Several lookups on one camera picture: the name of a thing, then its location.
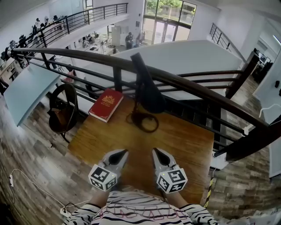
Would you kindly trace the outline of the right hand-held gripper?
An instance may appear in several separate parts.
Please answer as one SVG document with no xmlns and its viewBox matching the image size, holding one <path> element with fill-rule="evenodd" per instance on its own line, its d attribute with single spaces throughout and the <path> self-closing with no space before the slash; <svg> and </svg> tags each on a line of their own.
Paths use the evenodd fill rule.
<svg viewBox="0 0 281 225">
<path fill-rule="evenodd" d="M 158 174 L 156 181 L 158 187 L 166 194 L 183 190 L 187 183 L 187 176 L 184 169 L 176 164 L 174 157 L 167 151 L 159 148 L 153 148 L 152 157 L 155 169 L 161 168 L 161 165 L 172 166 Z"/>
</svg>

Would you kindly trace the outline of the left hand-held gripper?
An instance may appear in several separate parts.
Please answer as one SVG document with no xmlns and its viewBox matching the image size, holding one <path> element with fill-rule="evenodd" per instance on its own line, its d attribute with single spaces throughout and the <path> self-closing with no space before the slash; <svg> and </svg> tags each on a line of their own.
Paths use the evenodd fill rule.
<svg viewBox="0 0 281 225">
<path fill-rule="evenodd" d="M 94 164 L 88 174 L 90 184 L 104 192 L 117 185 L 128 156 L 127 149 L 116 149 L 105 154 L 102 162 Z"/>
</svg>

